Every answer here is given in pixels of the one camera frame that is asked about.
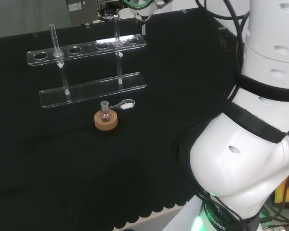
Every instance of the black table surface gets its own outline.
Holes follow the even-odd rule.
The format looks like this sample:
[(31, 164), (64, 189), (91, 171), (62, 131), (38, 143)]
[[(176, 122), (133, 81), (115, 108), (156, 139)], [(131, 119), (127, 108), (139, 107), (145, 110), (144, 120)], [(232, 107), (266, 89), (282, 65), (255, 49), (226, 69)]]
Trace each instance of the black table surface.
[[(110, 231), (193, 196), (171, 144), (220, 108), (236, 65), (213, 32), (219, 25), (200, 10), (187, 12), (154, 15), (146, 47), (124, 52), (123, 73), (140, 71), (146, 88), (50, 109), (41, 108), (39, 91), (61, 85), (58, 68), (26, 60), (27, 51), (52, 46), (50, 33), (0, 38), (0, 231)], [(132, 19), (120, 30), (141, 32)], [(62, 46), (104, 39), (113, 24), (57, 35)], [(114, 54), (66, 61), (70, 85), (116, 70)], [(129, 98), (136, 106), (118, 111), (118, 127), (99, 132), (93, 117), (101, 100)]]

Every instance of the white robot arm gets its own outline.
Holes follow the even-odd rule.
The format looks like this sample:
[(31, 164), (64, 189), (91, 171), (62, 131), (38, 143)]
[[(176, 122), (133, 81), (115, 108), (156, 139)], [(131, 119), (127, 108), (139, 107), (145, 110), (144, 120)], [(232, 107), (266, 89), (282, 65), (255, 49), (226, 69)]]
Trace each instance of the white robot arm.
[[(137, 20), (147, 21), (159, 4), (170, 1), (150, 2), (134, 9)], [(190, 165), (213, 200), (238, 220), (256, 221), (249, 231), (261, 231), (253, 218), (289, 175), (289, 0), (250, 0), (242, 57), (242, 76), (225, 111), (192, 146)], [(211, 209), (218, 207), (205, 204), (201, 212), (206, 230), (225, 230)]]

